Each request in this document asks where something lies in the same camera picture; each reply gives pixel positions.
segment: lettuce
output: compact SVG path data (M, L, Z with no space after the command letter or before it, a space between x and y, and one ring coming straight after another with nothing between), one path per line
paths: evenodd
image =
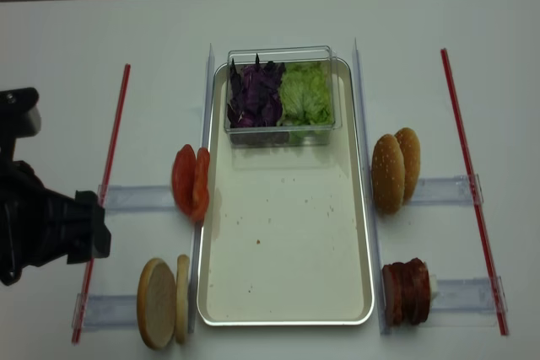
M320 62L288 64L278 92L283 106L281 124L316 126L333 123L330 90Z

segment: purple cabbage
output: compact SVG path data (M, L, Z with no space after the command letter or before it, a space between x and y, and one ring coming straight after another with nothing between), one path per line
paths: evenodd
M272 61L261 67L257 55L254 65L242 69L242 77L232 61L229 70L232 97L227 104L231 128L278 124L284 112L278 93L284 71L283 63Z

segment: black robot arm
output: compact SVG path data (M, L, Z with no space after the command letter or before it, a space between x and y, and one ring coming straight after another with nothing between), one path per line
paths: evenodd
M75 198L46 189L34 170L14 162L17 138L41 128L33 88L0 92L0 281L20 279L28 265L43 266L67 255L67 263L107 257L111 233L93 191Z

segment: clear plastic box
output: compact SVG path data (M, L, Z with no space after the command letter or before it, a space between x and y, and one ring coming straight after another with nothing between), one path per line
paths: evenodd
M257 56L261 68L270 61L284 63L285 71L292 63L319 62L323 71L327 89L330 94L331 120L324 125L294 126L278 123L278 126L231 127L227 116L228 105L232 99L230 82L231 67L234 62L236 71L244 78L244 67L255 64ZM224 103L224 130L228 134L234 148L275 147L294 145L325 145L330 142L332 129L341 122L339 103L339 86L337 81L336 58L328 46L310 46L300 48L282 48L271 50L231 51L227 59L227 89Z

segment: sesame seed bun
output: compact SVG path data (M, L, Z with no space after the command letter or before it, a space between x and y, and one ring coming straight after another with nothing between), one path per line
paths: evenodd
M405 163L405 192L403 202L411 199L420 175L420 141L416 132L410 128L402 128L396 133L399 148L402 150Z
M405 164L393 135L383 135L373 149L371 182L377 209L385 214L397 212L403 204Z
M143 268L137 290L137 323L146 346L163 349L175 330L176 283L167 264L155 258Z

